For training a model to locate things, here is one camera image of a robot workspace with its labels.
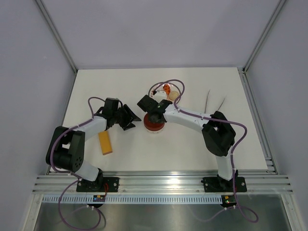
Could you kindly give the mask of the metal food tongs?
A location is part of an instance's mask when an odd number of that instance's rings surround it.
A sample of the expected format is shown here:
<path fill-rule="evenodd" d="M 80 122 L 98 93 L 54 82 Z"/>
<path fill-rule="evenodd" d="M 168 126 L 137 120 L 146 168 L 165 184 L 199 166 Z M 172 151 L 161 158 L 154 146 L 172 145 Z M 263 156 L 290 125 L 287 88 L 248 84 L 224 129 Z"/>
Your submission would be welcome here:
<path fill-rule="evenodd" d="M 204 112 L 209 114 L 215 111 L 220 111 L 226 101 L 227 95 L 218 95 L 217 93 L 212 93 L 209 89 L 205 97 L 205 107 Z"/>

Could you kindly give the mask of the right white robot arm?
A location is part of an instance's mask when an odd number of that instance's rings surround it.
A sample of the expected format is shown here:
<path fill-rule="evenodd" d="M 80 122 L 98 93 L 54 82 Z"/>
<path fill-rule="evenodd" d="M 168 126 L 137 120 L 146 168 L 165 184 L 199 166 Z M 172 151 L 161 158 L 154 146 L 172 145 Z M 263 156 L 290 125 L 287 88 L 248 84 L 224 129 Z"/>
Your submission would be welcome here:
<path fill-rule="evenodd" d="M 231 163 L 231 148 L 235 143 L 235 130 L 228 123 L 223 113 L 202 114 L 188 111 L 168 100 L 157 102 L 148 95 L 137 103 L 137 106 L 148 114 L 148 120 L 154 124 L 175 123 L 200 132 L 206 148 L 217 162 L 218 175 L 214 181 L 217 192 L 232 191 L 236 181 L 235 170 Z"/>

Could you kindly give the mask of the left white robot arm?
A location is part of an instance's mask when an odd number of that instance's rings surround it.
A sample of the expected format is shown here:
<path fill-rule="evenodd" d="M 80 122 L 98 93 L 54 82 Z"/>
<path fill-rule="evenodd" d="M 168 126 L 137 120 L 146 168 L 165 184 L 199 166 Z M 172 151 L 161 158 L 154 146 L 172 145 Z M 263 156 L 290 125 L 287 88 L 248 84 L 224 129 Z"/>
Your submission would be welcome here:
<path fill-rule="evenodd" d="M 85 142 L 118 124 L 123 130 L 134 128 L 141 119 L 119 99 L 106 98 L 91 118 L 70 128 L 58 126 L 46 154 L 46 163 L 57 173 L 75 176 L 77 192 L 117 192 L 119 178 L 105 177 L 103 171 L 85 161 Z"/>

